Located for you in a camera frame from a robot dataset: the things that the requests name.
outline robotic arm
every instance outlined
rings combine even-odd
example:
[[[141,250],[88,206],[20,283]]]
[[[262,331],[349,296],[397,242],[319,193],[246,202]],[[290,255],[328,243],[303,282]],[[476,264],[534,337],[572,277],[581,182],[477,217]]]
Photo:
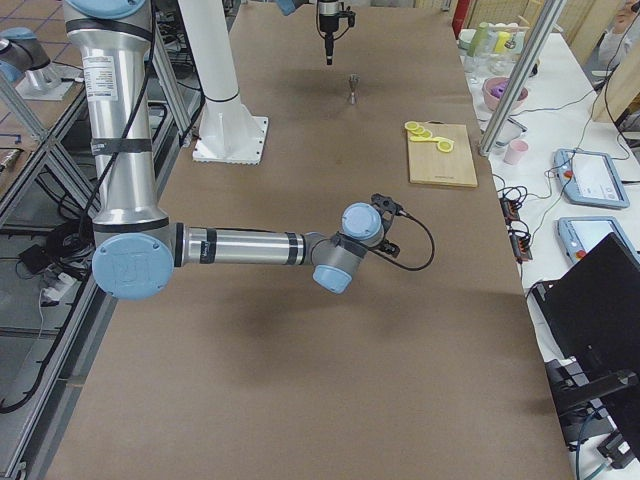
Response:
[[[55,88],[61,81],[35,34],[24,27],[0,32],[0,72],[10,82],[26,74],[29,83],[38,91]]]
[[[66,28],[82,52],[96,157],[101,210],[93,218],[96,252],[92,269],[98,285],[125,299],[162,290],[173,268],[187,263],[315,265],[313,278],[342,293],[366,253],[397,256],[386,240],[402,207],[374,195],[355,203],[342,228],[327,238],[318,233],[270,233],[170,224],[158,207],[151,134],[144,93],[144,54],[152,34],[146,0],[65,0]],[[136,103],[143,106],[136,109]]]
[[[307,2],[304,0],[276,0],[276,3],[284,15],[290,15]],[[356,26],[356,13],[351,10],[351,7],[345,9],[344,3],[338,0],[317,0],[316,8],[316,26],[320,37],[324,39],[327,65],[333,65],[333,45],[335,40],[343,35],[334,36],[340,28],[340,19],[347,19],[348,30]]]

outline brown table surface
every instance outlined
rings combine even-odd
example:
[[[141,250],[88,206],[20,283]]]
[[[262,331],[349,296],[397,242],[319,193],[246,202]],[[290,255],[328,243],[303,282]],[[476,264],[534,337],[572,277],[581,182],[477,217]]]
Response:
[[[242,6],[232,45],[243,101],[271,120],[262,163],[185,151],[162,204],[189,225],[332,233],[381,192],[433,230],[433,266],[371,256],[341,296],[308,267],[176,271],[119,303],[47,478],[570,478],[488,163],[477,189],[407,180],[404,121],[479,138],[450,26],[357,14],[326,67],[313,7]],[[407,263],[426,255],[405,220],[390,239]]]

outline small metal object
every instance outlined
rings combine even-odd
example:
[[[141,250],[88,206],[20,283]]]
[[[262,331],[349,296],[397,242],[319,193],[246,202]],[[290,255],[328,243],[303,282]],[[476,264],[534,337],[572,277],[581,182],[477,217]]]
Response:
[[[356,88],[358,87],[358,82],[360,81],[360,77],[356,73],[352,73],[349,75],[349,89],[351,90],[351,94],[349,95],[349,103],[351,105],[355,105],[358,101],[356,98]]]
[[[22,143],[22,135],[19,133],[0,133],[0,137],[13,137],[13,143],[16,145]]]
[[[7,168],[13,167],[16,161],[20,158],[20,155],[24,152],[21,148],[12,148],[7,150],[2,160],[0,160],[0,173],[4,172]]]
[[[516,48],[516,36],[515,36],[515,34],[511,34],[511,37],[509,38],[509,40],[504,42],[504,48],[507,48],[509,50],[513,50],[514,48]]]

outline white table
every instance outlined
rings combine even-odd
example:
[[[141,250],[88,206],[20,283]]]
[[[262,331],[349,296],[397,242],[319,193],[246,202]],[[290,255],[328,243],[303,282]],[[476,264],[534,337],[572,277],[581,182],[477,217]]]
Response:
[[[482,127],[491,116],[491,111],[482,98],[483,80],[480,74],[468,76],[469,90],[473,95],[474,108]],[[550,35],[540,57],[539,74],[529,79],[526,87],[529,90],[529,97],[524,105],[514,112],[516,114],[523,110],[560,107],[590,92],[581,102],[559,111],[529,112],[516,116],[515,119],[528,129],[523,138],[529,144],[528,153],[517,165],[503,162],[504,149],[494,149],[489,156],[493,172],[502,177],[507,186],[523,185],[529,192],[547,197],[549,183],[544,172],[552,167],[553,155],[557,149],[578,146],[582,131],[590,117],[590,109],[596,93],[593,92],[591,84],[564,39],[557,33]],[[618,132],[612,123],[590,122],[580,148],[587,151],[607,152],[613,158],[624,158],[628,154],[627,160],[614,160],[620,178],[640,180],[640,164],[628,149],[618,145],[617,135]],[[496,179],[496,188],[502,187],[502,181]],[[556,234],[556,220],[560,217],[592,215],[616,217],[631,242],[640,249],[640,185],[626,188],[631,201],[629,208],[610,210],[578,206],[562,198],[543,218],[545,211],[558,200],[560,190],[558,180],[551,179],[550,197],[544,200],[528,197],[519,211],[521,218],[531,231],[541,225],[533,240],[531,249],[533,260],[523,264],[522,285],[525,290],[539,280],[558,279],[571,267],[571,262]],[[530,298],[528,304],[545,362],[562,358],[535,300]],[[583,445],[580,452],[582,479],[602,463],[603,458],[595,447],[605,437],[594,437]],[[570,454],[570,458],[573,462],[575,454]],[[640,478],[640,462],[634,460],[624,470],[608,468],[597,478],[637,480]]]

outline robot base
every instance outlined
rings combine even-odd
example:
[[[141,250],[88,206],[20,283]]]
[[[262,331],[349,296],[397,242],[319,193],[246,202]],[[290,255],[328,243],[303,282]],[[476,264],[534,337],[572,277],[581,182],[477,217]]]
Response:
[[[56,65],[55,68],[62,78],[75,78],[82,74],[82,70],[64,65]],[[29,78],[25,77],[16,86],[16,91],[24,100],[47,100],[59,102],[74,85],[75,82],[65,81],[60,82],[57,86],[48,90],[37,90],[33,87]]]
[[[196,162],[222,162],[222,163],[242,163],[246,165],[258,165],[262,160],[267,129],[269,127],[268,117],[250,117],[261,131],[261,134],[245,138],[241,146],[229,151],[223,132],[217,136],[203,136],[196,143],[193,151],[193,159]]]

